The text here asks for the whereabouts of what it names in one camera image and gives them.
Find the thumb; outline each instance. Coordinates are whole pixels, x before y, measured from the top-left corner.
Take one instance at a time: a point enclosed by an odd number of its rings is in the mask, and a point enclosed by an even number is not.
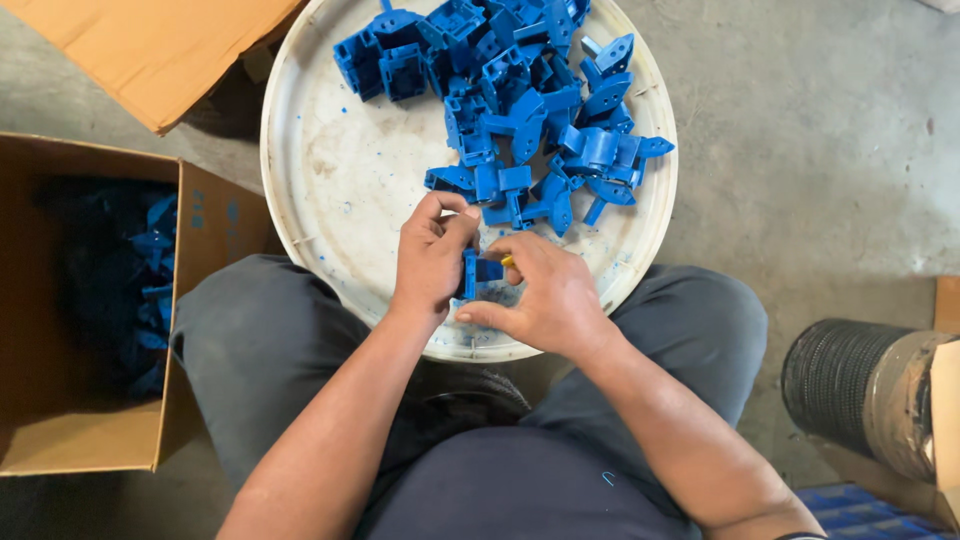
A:
[[[446,222],[444,236],[440,239],[450,251],[463,251],[480,227],[480,208],[469,207]]]
[[[514,335],[523,324],[523,313],[494,302],[470,302],[457,309],[454,319],[460,323],[473,323]]]

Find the left hand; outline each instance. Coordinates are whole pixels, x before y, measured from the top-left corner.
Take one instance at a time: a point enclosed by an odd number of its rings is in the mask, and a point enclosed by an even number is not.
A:
[[[459,212],[441,217],[443,210]],[[390,312],[438,327],[450,311],[450,298],[463,274],[463,252],[480,226],[480,208],[462,195],[431,191],[400,227],[396,287]]]

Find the blue plastic parts in box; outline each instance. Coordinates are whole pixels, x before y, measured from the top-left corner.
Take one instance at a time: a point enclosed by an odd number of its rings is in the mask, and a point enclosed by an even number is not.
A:
[[[63,178],[35,200],[63,225],[59,301],[68,328],[128,397],[159,395],[173,308],[176,190]]]
[[[918,516],[878,501],[853,484],[814,487],[797,492],[831,540],[956,540]]]
[[[498,260],[486,260],[477,256],[476,250],[464,250],[464,274],[460,279],[460,286],[453,297],[459,300],[476,298],[477,284],[480,282],[495,282],[503,279],[503,265]]]
[[[593,203],[583,221],[594,226],[607,205],[635,205],[646,161],[674,149],[662,137],[630,135],[632,34],[606,45],[581,39],[583,97],[567,56],[589,0],[447,0],[426,16],[382,5],[334,46],[334,60],[364,101],[406,99],[427,86],[444,100],[446,143],[460,162],[429,169],[424,185],[489,204],[487,225],[523,231],[546,219],[563,236],[570,195],[586,185]],[[498,139],[510,141],[510,166]],[[534,179],[525,163],[541,146],[553,154],[550,172]]]

